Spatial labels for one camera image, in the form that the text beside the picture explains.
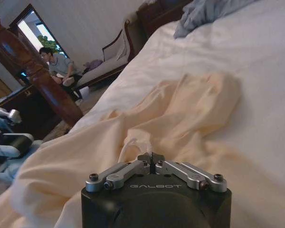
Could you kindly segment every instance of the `screw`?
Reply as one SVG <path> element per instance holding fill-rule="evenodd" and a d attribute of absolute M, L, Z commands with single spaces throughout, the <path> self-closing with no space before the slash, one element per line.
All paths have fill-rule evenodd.
<path fill-rule="evenodd" d="M 222 182 L 223 180 L 224 180 L 224 177 L 223 177 L 223 175 L 222 174 L 214 174 L 214 179 L 216 180 L 216 181 L 219 181 L 219 182 Z"/>
<path fill-rule="evenodd" d="M 98 180 L 98 174 L 97 173 L 92 173 L 89 176 L 91 181 L 97 181 Z"/>
<path fill-rule="evenodd" d="M 199 183 L 199 190 L 206 190 L 209 187 L 209 184 L 207 181 L 201 181 Z"/>
<path fill-rule="evenodd" d="M 110 181 L 104 183 L 104 188 L 107 190 L 111 190 L 113 188 L 113 184 Z"/>

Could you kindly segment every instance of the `gray t-shirt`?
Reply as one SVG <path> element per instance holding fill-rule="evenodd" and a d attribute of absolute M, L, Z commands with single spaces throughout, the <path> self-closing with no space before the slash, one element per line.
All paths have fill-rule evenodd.
<path fill-rule="evenodd" d="M 81 75 L 80 70 L 75 66 L 74 62 L 66 58 L 63 54 L 53 54 L 55 63 L 49 63 L 48 70 L 50 71 L 51 75 L 56 75 L 57 73 L 61 74 L 62 76 L 67 76 L 67 68 L 70 64 L 73 64 L 73 71 L 71 75 L 77 74 Z"/>

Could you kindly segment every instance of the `floor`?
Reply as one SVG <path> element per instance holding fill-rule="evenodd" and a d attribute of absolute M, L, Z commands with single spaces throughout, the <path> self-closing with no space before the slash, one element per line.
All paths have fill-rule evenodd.
<path fill-rule="evenodd" d="M 85 87 L 80 90 L 83 101 L 79 105 L 80 109 L 82 110 L 83 114 L 86 114 L 99 100 L 101 95 L 106 91 L 108 86 L 115 80 L 115 78 L 110 78 L 107 80 L 98 83 L 92 87 Z M 70 130 L 70 127 L 64 122 L 61 121 L 44 139 L 43 141 L 50 141 L 52 139 L 58 138 Z M 0 194 L 2 194 L 7 188 L 9 184 L 6 184 L 0 181 Z"/>

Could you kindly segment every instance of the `wooden bedpost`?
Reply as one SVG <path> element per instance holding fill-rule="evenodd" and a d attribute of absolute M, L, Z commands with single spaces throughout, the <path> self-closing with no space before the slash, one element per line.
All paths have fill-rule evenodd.
<path fill-rule="evenodd" d="M 36 63 L 29 49 L 0 23 L 0 50 L 11 62 L 26 69 L 28 78 L 68 125 L 74 126 L 83 116 L 70 96 L 54 82 L 47 69 Z"/>

